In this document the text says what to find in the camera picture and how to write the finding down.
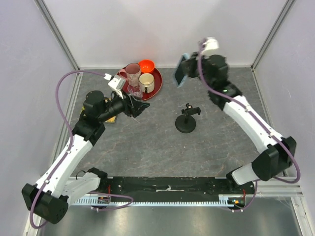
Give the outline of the smartphone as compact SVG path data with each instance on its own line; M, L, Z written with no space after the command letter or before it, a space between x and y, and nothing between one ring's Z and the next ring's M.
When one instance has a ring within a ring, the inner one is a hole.
M185 72L184 66L182 65L182 62L190 59L190 55L188 53L182 54L177 67L175 69L175 72L173 74L174 82L176 87L180 88L183 83L185 82L185 79L187 78L187 73Z

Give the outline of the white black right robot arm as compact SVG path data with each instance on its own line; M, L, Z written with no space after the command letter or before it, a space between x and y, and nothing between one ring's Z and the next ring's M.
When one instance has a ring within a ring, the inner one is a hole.
M183 54L178 68L182 69L185 78L199 78L204 82L210 100L242 128L259 152L254 161L226 175L228 192L238 193L244 184L252 181L269 181L272 178L289 184L299 181L299 170L295 180L278 177L292 165L297 165L294 159L296 141L292 137L283 137L270 127L229 81L229 66L225 57L211 55L206 58L199 56L198 52Z

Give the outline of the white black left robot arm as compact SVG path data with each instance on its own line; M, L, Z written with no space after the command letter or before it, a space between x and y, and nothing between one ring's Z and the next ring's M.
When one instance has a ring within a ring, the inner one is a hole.
M120 113L136 118L150 105L125 92L121 95L116 92L111 94L112 98L107 98L101 91L94 90L86 95L84 109L58 158L35 184L24 185L22 196L30 214L57 224L69 206L79 198L91 191L104 193L107 190L107 174L96 168L88 170L69 187L65 184L105 131L104 123L107 120Z

